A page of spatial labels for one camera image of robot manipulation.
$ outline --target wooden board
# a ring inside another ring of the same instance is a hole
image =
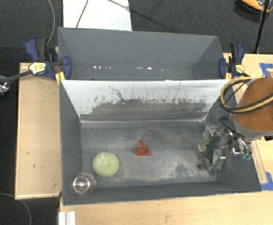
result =
[[[27,71],[21,64],[20,71]],[[43,77],[19,82],[15,198],[56,197],[61,192],[58,86]]]

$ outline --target blue tape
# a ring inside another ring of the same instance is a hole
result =
[[[262,191],[265,191],[265,190],[273,191],[273,179],[272,179],[272,176],[271,176],[271,174],[269,172],[266,172],[266,176],[267,176],[268,183],[260,184],[261,190]]]
[[[268,72],[267,72],[267,68],[273,68],[273,64],[272,63],[260,63],[260,68],[262,70],[262,73],[265,77],[269,77]]]

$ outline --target clamp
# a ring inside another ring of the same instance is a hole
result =
[[[50,49],[50,60],[46,57],[47,38],[31,37],[25,42],[26,53],[32,58],[32,64],[29,70],[33,75],[42,75],[55,80],[56,71],[54,67],[63,66],[65,79],[69,79],[72,72],[70,57],[64,56],[59,61],[58,55],[54,49]]]
[[[232,57],[229,56],[229,63],[225,58],[220,59],[219,73],[220,78],[230,79],[235,76],[248,76],[244,73],[244,67],[241,64],[244,58],[244,46],[241,43],[230,43]]]

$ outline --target white paper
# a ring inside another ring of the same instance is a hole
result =
[[[63,0],[64,27],[76,27],[86,1]],[[128,0],[89,0],[78,27],[131,31]]]

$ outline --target wooden table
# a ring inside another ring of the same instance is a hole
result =
[[[262,76],[259,63],[272,63],[273,55],[246,54],[246,73]],[[27,64],[21,64],[21,71]],[[61,192],[61,151],[58,126],[57,83],[45,77],[20,79],[18,141],[15,176],[16,199],[57,197]],[[263,167],[273,177],[273,141],[257,141],[255,163],[259,178]],[[269,224],[273,225],[273,192],[214,195],[158,201],[63,206],[75,211],[76,224]]]

